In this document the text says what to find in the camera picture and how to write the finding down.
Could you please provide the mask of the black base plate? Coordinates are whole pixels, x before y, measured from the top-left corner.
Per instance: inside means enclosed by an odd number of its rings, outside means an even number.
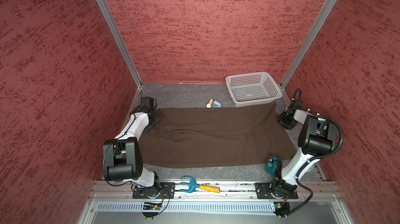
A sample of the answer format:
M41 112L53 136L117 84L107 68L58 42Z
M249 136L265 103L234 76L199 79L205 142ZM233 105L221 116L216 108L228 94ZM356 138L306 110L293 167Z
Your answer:
M297 200L297 186L286 182L273 184L271 182L255 183L255 192L259 200Z
M175 194L175 182L160 182L157 187L144 188L138 185L132 185L133 199L173 199Z

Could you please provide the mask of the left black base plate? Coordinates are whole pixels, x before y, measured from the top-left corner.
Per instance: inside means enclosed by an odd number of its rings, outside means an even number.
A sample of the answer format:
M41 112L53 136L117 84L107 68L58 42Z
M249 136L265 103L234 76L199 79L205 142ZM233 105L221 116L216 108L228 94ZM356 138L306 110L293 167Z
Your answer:
M133 199L173 199L175 194L175 182L160 182L157 187L144 188L138 185L132 185Z

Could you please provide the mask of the teal small bottle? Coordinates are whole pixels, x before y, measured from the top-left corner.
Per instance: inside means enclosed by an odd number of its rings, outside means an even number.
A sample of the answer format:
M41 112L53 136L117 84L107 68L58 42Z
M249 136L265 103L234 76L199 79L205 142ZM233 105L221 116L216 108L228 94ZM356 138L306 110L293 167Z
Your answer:
M271 156L265 164L265 171L269 175L275 175L282 162L277 155Z

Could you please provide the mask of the aluminium corner post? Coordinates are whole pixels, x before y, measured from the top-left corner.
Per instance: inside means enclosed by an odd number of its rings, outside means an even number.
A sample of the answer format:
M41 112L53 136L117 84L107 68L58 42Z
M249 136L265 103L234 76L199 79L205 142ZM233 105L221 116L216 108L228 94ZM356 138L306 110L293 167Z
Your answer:
M292 78L296 69L298 68L298 66L300 65L304 56L306 55L309 47L311 46L315 37L317 36L320 29L322 28L324 22L326 21L327 17L329 16L330 12L332 11L336 2L337 2L337 0L325 0L316 19L314 20L314 22L312 24L307 36L305 37L301 47L299 48L294 60L292 61L289 69L285 73L285 75L280 83L280 87L282 90L284 90L286 88L286 86L288 85L290 79Z
M139 76L138 71L136 70L136 67L133 63L133 60L128 51L128 48L126 47L126 44L125 44L123 37L118 29L117 24L112 16L112 13L107 5L106 0L96 0L96 3L98 4L98 6L100 8L103 18L105 19L105 21L107 23L107 26L108 26L116 44L117 44L117 47L128 67L128 70L130 71L132 78L134 79L136 86L138 87L139 90L141 90L142 86L143 86L142 80Z

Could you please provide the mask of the left aluminium corner post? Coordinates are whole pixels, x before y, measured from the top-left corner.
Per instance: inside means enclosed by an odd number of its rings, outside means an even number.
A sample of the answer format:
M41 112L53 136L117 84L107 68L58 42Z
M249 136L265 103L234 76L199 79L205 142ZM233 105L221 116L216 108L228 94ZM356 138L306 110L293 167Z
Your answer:
M128 67L128 70L130 71L132 78L134 79L136 86L138 87L139 90L141 90L142 86L143 86L142 80L139 76L138 71L136 70L136 67L133 63L133 60L128 51L128 48L126 47L126 44L125 44L123 37L118 29L117 24L112 16L112 13L107 5L106 0L96 0L96 3L98 4L98 6L100 8L103 18L105 19L105 21L107 23L107 26L108 26L116 44L117 44L117 47Z

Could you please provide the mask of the white plastic basket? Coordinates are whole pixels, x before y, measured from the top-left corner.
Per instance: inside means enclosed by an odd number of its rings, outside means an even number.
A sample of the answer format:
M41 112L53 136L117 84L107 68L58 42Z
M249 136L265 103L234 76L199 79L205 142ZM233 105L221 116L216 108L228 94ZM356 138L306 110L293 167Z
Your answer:
M227 76L226 85L236 107L268 104L282 97L280 87L267 72Z

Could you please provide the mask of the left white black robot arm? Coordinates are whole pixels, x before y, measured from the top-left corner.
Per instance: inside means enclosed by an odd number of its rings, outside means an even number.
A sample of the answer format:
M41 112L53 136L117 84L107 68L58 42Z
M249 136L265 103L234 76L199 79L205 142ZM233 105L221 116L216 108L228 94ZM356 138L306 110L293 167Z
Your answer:
M144 168L139 139L160 123L162 118L152 106L137 106L128 122L114 139L103 144L103 177L113 187L132 184L149 199L160 197L163 192L159 177Z

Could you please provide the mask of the right aluminium corner post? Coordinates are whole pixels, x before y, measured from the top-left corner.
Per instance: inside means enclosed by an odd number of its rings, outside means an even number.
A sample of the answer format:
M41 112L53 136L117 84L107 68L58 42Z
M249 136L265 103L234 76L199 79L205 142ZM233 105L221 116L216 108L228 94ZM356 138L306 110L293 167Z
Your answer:
M309 47L311 46L315 37L317 36L320 29L322 28L324 22L326 21L327 17L329 16L330 12L332 11L336 2L337 2L337 0L325 0L316 19L314 20L314 22L312 24L307 36L305 37L301 47L299 48L294 60L292 61L289 69L285 73L285 75L280 83L280 87L282 90L284 90L286 88L286 86L288 85L290 79L292 78L296 69L298 68L298 66L300 65L304 56L306 55Z

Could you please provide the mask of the blue yellow garden fork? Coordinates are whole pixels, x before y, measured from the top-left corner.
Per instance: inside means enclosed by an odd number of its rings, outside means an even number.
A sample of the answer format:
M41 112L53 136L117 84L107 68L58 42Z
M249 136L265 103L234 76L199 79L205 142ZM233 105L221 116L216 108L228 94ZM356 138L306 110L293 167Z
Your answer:
M182 182L181 185L185 185L188 189L179 189L176 192L193 193L196 189L201 189L208 192L220 193L220 188L210 185L198 184L196 179L191 176L182 176L182 180L189 180L189 182Z

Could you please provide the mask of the brown trousers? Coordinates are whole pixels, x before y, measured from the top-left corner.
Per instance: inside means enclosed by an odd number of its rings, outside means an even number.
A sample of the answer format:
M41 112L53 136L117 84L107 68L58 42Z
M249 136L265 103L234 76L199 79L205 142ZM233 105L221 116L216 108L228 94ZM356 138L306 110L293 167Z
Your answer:
M296 153L277 121L276 104L227 108L161 108L162 121L139 139L146 164L198 168L263 164Z

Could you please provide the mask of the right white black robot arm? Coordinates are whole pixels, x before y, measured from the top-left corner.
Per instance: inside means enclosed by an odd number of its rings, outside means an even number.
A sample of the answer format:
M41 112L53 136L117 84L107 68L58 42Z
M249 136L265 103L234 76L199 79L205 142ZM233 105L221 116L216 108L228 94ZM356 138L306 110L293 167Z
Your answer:
M288 108L285 120L302 124L297 150L286 167L276 155L266 164L268 173L273 175L269 190L275 199L294 194L300 185L300 179L316 162L332 156L341 148L344 133L333 119L302 108Z

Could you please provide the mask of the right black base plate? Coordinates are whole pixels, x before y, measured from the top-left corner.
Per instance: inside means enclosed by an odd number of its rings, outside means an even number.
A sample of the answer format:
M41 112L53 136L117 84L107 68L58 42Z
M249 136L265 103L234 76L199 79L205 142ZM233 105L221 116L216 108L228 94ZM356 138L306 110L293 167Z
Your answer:
M286 182L273 184L271 182L255 183L255 192L259 200L297 200L297 186Z

